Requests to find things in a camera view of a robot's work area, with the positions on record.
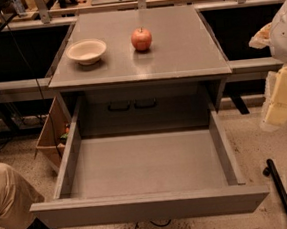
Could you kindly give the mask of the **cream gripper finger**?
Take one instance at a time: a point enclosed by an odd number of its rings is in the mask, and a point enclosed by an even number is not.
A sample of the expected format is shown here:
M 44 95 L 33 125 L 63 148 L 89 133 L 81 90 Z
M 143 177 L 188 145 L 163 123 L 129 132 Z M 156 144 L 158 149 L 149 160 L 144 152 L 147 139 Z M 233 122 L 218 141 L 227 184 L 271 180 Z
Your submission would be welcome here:
M 263 49 L 270 45 L 270 31 L 271 22 L 263 26 L 254 36 L 249 40 L 249 46 L 251 48 Z
M 278 130 L 287 122 L 287 108 L 264 103 L 262 106 L 260 128 L 265 132 Z

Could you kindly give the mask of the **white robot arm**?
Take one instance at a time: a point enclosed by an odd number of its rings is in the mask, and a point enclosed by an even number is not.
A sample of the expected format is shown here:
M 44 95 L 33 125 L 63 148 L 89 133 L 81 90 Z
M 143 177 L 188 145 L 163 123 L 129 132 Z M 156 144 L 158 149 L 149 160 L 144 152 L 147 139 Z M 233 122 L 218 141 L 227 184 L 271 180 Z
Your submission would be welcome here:
M 287 0 L 274 19 L 250 39 L 251 48 L 269 47 L 274 59 L 283 66 L 279 71 L 269 71 L 265 83 L 266 98 L 262 106 L 261 128 L 271 132 L 287 122 Z

